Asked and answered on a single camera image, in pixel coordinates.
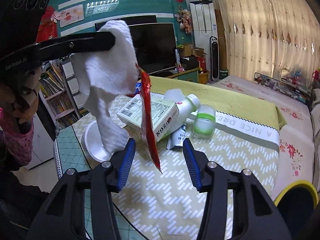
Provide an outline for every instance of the camera lens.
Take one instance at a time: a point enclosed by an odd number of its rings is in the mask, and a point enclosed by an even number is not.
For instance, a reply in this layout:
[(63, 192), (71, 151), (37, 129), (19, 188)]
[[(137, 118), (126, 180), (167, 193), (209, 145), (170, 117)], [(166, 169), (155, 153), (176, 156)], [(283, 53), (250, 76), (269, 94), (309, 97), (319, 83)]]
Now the camera lens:
[(19, 9), (22, 4), (23, 4), (24, 0), (15, 0), (14, 1), (14, 4), (13, 4), (13, 8), (16, 10), (16, 9)]
[(43, 9), (48, 3), (48, 0), (41, 0), (39, 3), (40, 9)]
[(28, 0), (27, 10), (33, 10), (37, 3), (38, 3), (38, 0)]

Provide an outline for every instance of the barcode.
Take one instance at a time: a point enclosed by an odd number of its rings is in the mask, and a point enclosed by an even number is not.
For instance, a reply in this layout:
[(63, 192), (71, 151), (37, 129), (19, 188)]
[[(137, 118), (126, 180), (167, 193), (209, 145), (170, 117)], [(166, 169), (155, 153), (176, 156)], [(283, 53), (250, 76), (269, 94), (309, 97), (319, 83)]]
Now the barcode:
[(126, 109), (130, 109), (131, 107), (134, 106), (135, 103), (137, 103), (139, 101), (138, 98), (135, 98), (128, 106), (126, 106), (125, 108)]
[(130, 117), (130, 116), (132, 115), (131, 112), (126, 111), (126, 110), (122, 110), (122, 111), (121, 111), (121, 114), (127, 115), (128, 117)]

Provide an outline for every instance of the beige curtain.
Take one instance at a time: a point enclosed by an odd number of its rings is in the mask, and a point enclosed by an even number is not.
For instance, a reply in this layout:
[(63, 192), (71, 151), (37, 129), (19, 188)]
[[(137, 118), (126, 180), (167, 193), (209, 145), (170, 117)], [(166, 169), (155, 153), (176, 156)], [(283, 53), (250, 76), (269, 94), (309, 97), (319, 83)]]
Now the beige curtain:
[(302, 70), (307, 86), (319, 67), (320, 26), (305, 0), (270, 0), (276, 25), (274, 77)]
[(269, 0), (213, 0), (225, 28), (229, 74), (253, 80), (273, 73), (274, 20)]

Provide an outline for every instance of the pink patterned shirt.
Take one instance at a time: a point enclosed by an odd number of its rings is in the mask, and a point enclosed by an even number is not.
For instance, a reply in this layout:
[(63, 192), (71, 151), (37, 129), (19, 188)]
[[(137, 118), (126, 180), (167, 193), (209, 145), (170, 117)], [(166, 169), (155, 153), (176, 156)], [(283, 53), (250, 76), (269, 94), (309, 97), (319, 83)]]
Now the pink patterned shirt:
[(31, 120), (31, 129), (28, 133), (15, 133), (13, 131), (12, 118), (0, 108), (0, 126), (4, 132), (4, 144), (7, 150), (20, 165), (28, 165), (31, 161), (32, 153), (33, 118)]

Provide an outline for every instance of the picture on wall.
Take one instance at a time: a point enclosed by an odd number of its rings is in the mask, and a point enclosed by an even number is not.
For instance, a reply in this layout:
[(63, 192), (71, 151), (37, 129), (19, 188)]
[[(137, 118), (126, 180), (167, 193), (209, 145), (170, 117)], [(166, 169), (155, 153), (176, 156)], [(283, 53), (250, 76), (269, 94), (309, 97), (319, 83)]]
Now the picture on wall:
[(67, 26), (71, 23), (84, 20), (82, 4), (60, 11), (60, 13), (61, 13), (60, 28)]

